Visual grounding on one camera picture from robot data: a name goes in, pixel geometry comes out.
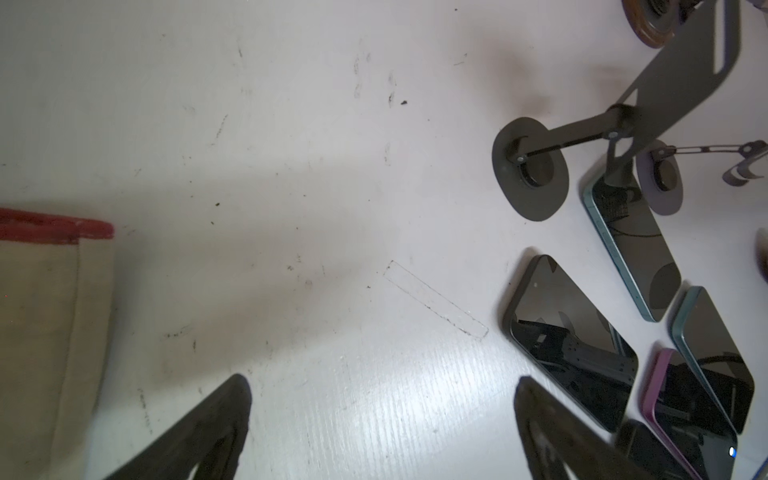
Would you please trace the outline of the black phone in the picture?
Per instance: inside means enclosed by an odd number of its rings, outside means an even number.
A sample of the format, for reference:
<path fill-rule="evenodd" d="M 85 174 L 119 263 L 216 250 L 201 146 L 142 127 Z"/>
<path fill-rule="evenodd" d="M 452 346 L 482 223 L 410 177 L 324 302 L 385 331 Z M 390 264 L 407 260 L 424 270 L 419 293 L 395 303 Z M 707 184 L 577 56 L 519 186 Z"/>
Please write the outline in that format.
<path fill-rule="evenodd" d="M 615 446 L 622 455 L 655 479 L 692 479 L 653 432 L 641 422 L 626 421 L 618 431 Z"/>
<path fill-rule="evenodd" d="M 671 322 L 673 343 L 736 433 L 747 424 L 755 392 L 749 367 L 706 288 L 685 293 Z"/>
<path fill-rule="evenodd" d="M 637 182 L 615 187 L 597 176 L 582 201 L 640 315 L 660 322 L 682 278 Z"/>
<path fill-rule="evenodd" d="M 691 478 L 732 477 L 737 434 L 679 351 L 656 353 L 640 410 Z"/>
<path fill-rule="evenodd" d="M 586 414 L 609 432 L 619 430 L 637 377 L 637 354 L 553 257 L 529 261 L 503 327 Z"/>

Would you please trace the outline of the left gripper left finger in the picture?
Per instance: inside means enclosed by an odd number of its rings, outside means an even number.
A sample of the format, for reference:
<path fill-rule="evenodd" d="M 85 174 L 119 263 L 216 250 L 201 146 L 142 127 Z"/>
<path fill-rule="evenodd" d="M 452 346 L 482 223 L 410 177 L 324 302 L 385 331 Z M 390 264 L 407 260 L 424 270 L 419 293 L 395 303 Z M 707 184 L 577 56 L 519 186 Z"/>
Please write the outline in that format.
<path fill-rule="evenodd" d="M 232 479 L 249 430 L 252 394 L 234 374 L 111 479 Z"/>

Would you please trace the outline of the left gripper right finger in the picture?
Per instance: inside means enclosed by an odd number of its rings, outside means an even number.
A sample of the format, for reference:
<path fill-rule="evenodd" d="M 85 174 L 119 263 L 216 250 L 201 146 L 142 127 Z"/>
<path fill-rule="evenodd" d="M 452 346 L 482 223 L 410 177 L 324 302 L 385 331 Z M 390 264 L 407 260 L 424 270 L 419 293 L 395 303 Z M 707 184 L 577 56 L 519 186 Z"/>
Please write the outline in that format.
<path fill-rule="evenodd" d="M 534 479 L 649 479 L 651 477 L 542 387 L 519 380 L 514 411 L 527 465 Z"/>

